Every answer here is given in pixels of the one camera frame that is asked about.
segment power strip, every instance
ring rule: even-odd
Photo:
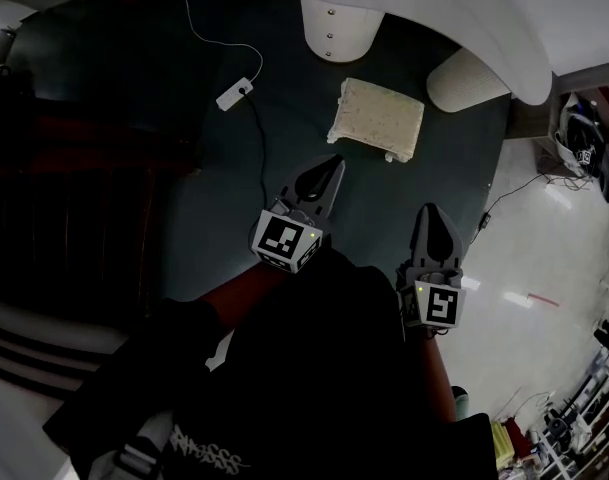
[[[248,79],[242,78],[239,82],[231,86],[230,89],[215,100],[217,102],[217,106],[226,112],[244,97],[244,94],[240,92],[240,89],[244,89],[245,94],[248,94],[253,90],[253,86]]]

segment black stripe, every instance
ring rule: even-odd
[[[11,384],[15,384],[16,386],[26,388],[30,391],[34,391],[35,393],[41,393],[42,395],[50,396],[51,398],[57,398],[58,400],[66,400],[69,396],[75,393],[75,391],[69,391],[68,389],[56,388],[54,386],[49,386],[48,384],[42,384],[41,382],[37,382],[35,380],[25,379],[24,377],[14,373],[2,370],[2,368],[0,368],[0,379],[10,382]]]
[[[111,354],[100,354],[98,352],[86,352],[84,350],[75,350],[73,348],[60,347],[59,345],[53,345],[51,343],[43,343],[19,334],[12,333],[5,329],[0,329],[0,338],[16,345],[22,345],[27,348],[34,350],[40,350],[53,354],[55,356],[66,357],[68,359],[78,359],[80,361],[87,361],[89,363],[101,364],[106,361]]]
[[[5,348],[1,345],[0,356],[5,357],[6,359],[10,359],[11,361],[15,361],[16,363],[25,364],[26,366],[31,366],[33,368],[55,373],[57,375],[63,375],[64,377],[71,377],[73,379],[85,380],[88,379],[89,376],[93,373],[92,371],[88,370],[81,370],[79,368],[73,368],[71,366],[64,366],[57,363],[49,363],[48,361],[42,361],[41,359],[20,354],[15,350]]]

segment person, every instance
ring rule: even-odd
[[[330,246],[295,275],[260,263],[163,301],[44,429],[82,480],[168,410],[165,480],[497,478],[488,416],[455,422],[436,340],[402,327],[384,274]]]

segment white cable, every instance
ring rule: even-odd
[[[257,51],[257,49],[255,47],[251,46],[250,44],[245,44],[245,43],[223,43],[222,41],[212,41],[211,39],[204,39],[193,28],[193,20],[191,19],[191,6],[189,5],[188,0],[184,0],[184,3],[186,4],[186,15],[188,16],[188,24],[191,26],[191,31],[193,32],[193,34],[195,34],[195,36],[198,39],[204,41],[205,43],[219,44],[219,45],[222,45],[222,46],[242,46],[244,48],[250,48],[255,53],[257,53],[257,55],[260,58],[260,67],[257,70],[257,73],[255,73],[255,76],[253,76],[253,78],[251,78],[251,83],[252,83],[253,80],[255,80],[257,78],[257,75],[260,74],[260,72],[262,71],[262,67],[264,66],[264,57],[262,57],[262,54],[259,51]]]

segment black shirt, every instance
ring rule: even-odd
[[[320,251],[235,331],[203,301],[165,301],[47,422],[84,480],[157,411],[174,410],[165,480],[496,478],[488,417],[432,423],[386,277]]]

